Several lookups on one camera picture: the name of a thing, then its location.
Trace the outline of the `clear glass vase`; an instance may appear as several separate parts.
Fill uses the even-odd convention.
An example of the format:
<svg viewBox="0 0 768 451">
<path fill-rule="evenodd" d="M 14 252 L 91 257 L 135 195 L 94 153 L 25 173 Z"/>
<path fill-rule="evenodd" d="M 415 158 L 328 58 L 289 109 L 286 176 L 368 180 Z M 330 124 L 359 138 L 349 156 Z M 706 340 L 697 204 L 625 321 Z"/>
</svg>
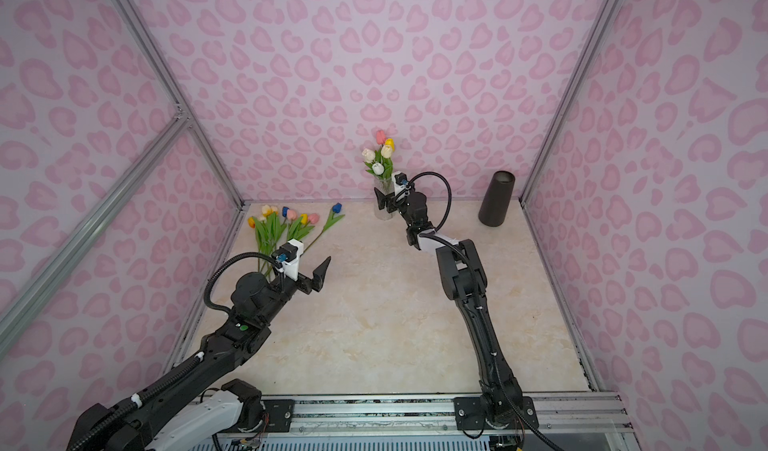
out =
<svg viewBox="0 0 768 451">
<path fill-rule="evenodd" d="M 388 211 L 385 203 L 386 197 L 392 193 L 392 183 L 389 180 L 374 179 L 374 215 L 377 219 L 388 221 L 392 214 Z"/>
</svg>

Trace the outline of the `blue tulip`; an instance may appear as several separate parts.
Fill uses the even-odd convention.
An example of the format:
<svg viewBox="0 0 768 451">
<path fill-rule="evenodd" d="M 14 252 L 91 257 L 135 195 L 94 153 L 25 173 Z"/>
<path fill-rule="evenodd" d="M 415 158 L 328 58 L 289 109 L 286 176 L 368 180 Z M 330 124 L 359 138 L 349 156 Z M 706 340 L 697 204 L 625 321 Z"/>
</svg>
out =
<svg viewBox="0 0 768 451">
<path fill-rule="evenodd" d="M 315 245 L 321 237 L 323 237 L 327 231 L 329 231 L 335 224 L 344 219 L 345 215 L 342 213 L 343 205 L 340 202 L 334 204 L 327 215 L 326 221 L 319 232 L 319 234 L 305 246 L 304 251 L 309 251 L 313 245 Z"/>
</svg>

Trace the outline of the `bunch of artificial tulips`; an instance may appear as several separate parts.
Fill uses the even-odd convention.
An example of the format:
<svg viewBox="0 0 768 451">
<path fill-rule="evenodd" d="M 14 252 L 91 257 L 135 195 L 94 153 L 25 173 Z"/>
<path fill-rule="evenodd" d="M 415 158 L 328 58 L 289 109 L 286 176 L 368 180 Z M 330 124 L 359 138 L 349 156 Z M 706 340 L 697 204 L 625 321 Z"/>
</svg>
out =
<svg viewBox="0 0 768 451">
<path fill-rule="evenodd" d="M 263 255 L 271 255 L 285 242 L 304 240 L 318 223 L 319 216 L 315 213 L 299 213 L 293 208 L 272 205 L 263 205 L 247 219 L 257 251 Z"/>
</svg>

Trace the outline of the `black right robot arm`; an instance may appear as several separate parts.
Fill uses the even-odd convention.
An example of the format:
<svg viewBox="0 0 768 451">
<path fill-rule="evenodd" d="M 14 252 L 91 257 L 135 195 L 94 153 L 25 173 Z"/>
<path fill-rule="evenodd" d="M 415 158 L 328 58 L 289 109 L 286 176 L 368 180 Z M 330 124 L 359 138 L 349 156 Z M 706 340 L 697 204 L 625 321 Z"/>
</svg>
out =
<svg viewBox="0 0 768 451">
<path fill-rule="evenodd" d="M 496 335 L 486 296 L 488 279 L 476 246 L 470 240 L 457 241 L 440 233 L 447 219 L 432 224 L 426 195 L 404 173 L 393 174 L 375 196 L 380 210 L 403 218 L 408 245 L 436 258 L 443 292 L 466 326 L 477 362 L 480 396 L 477 405 L 459 410 L 457 427 L 470 439 L 482 437 L 488 429 L 512 430 L 512 438 L 502 438 L 496 445 L 522 450 L 526 433 L 538 431 L 536 411 Z"/>
</svg>

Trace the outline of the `diagonal aluminium frame bar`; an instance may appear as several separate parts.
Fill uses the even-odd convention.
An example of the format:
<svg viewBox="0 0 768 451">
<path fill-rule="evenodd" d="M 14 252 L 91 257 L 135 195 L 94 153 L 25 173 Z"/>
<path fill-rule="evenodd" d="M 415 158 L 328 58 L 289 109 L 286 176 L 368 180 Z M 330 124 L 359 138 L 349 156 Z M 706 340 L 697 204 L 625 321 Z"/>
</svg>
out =
<svg viewBox="0 0 768 451">
<path fill-rule="evenodd" d="M 62 282 L 72 273 L 116 219 L 138 188 L 187 130 L 189 115 L 181 112 L 160 137 L 118 179 L 103 199 L 79 223 L 39 272 L 1 315 L 1 355 L 6 356 L 26 329 L 37 319 Z"/>
</svg>

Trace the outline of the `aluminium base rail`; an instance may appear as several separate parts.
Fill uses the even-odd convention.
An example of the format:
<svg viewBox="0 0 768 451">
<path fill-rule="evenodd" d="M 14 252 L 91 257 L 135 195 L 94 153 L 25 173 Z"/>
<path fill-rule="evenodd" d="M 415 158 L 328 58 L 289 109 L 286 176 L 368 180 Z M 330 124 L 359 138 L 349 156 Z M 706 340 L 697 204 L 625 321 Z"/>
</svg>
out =
<svg viewBox="0 0 768 451">
<path fill-rule="evenodd" d="M 620 398 L 532 393 L 528 423 L 491 425 L 470 394 L 272 395 L 195 399 L 137 450 L 637 450 Z"/>
</svg>

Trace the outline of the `black tapered vase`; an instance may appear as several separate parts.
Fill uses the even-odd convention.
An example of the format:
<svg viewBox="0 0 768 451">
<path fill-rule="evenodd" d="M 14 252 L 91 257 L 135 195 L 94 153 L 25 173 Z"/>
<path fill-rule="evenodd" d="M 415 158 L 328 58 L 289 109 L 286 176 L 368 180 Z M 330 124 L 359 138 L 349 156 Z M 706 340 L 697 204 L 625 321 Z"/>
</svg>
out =
<svg viewBox="0 0 768 451">
<path fill-rule="evenodd" d="M 478 220 L 488 227 L 501 226 L 507 215 L 515 187 L 515 175 L 509 171 L 496 171 L 486 189 Z"/>
</svg>

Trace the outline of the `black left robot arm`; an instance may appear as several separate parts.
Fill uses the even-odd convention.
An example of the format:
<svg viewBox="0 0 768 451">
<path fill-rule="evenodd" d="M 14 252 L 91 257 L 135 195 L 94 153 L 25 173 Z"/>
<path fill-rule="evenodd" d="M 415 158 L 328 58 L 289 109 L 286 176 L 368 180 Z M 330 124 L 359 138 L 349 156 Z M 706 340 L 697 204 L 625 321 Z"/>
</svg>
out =
<svg viewBox="0 0 768 451">
<path fill-rule="evenodd" d="M 214 272 L 204 290 L 206 307 L 226 319 L 205 335 L 190 357 L 152 384 L 111 407 L 95 404 L 77 419 L 67 444 L 70 450 L 189 450 L 219 432 L 260 432 L 267 428 L 262 393 L 241 380 L 223 385 L 206 402 L 198 402 L 216 381 L 250 360 L 271 334 L 274 318 L 297 292 L 322 290 L 332 262 L 326 258 L 311 275 L 299 271 L 297 244 L 279 248 L 265 259 L 275 273 L 240 277 L 229 307 L 211 300 L 217 280 L 233 265 L 253 258 L 241 253 Z"/>
</svg>

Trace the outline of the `cream white tulip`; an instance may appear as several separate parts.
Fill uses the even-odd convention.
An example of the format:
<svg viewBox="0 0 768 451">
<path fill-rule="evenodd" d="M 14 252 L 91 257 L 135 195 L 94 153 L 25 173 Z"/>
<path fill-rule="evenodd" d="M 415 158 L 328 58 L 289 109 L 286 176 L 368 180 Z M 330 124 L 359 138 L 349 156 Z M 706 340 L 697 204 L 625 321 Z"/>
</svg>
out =
<svg viewBox="0 0 768 451">
<path fill-rule="evenodd" d="M 394 152 L 388 146 L 382 146 L 380 150 L 380 154 L 383 159 L 390 159 L 393 153 Z"/>
</svg>

